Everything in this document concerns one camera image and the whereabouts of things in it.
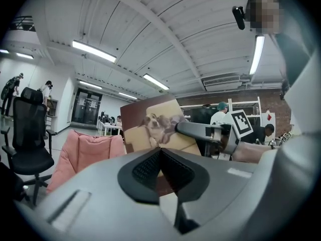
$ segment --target baseball cap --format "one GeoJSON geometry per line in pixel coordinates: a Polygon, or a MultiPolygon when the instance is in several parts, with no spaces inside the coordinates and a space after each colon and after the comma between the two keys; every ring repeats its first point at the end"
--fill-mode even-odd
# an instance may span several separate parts
{"type": "Polygon", "coordinates": [[[217,110],[224,110],[226,107],[228,107],[228,104],[226,102],[220,102],[217,106],[217,110]]]}

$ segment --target puppy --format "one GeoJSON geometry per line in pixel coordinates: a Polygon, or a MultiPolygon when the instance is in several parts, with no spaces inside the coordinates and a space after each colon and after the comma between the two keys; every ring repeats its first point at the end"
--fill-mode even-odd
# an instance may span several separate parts
{"type": "Polygon", "coordinates": [[[170,140],[166,127],[171,126],[171,121],[163,115],[157,117],[154,113],[148,114],[139,126],[145,126],[148,129],[149,141],[153,148],[158,147],[159,144],[167,144],[170,140]]]}

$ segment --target chair seat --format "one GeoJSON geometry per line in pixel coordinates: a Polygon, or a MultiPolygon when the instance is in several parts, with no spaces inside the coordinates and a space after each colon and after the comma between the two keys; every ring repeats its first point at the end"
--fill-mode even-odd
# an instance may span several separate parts
{"type": "Polygon", "coordinates": [[[17,151],[12,157],[13,171],[21,175],[35,175],[48,170],[54,165],[54,160],[46,148],[30,151],[17,151]]]}

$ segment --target dog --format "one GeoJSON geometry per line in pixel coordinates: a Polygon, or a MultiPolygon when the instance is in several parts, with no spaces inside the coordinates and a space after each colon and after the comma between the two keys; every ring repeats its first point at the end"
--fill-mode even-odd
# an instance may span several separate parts
{"type": "Polygon", "coordinates": [[[148,129],[150,145],[153,148],[159,144],[167,144],[175,132],[170,119],[164,115],[157,117],[154,113],[146,115],[139,126],[148,129]]]}

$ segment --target door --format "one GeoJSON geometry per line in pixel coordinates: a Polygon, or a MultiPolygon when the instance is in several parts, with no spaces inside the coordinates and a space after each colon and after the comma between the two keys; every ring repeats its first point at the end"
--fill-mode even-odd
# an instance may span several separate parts
{"type": "Polygon", "coordinates": [[[79,88],[76,94],[72,121],[96,125],[102,94],[79,88]]]}

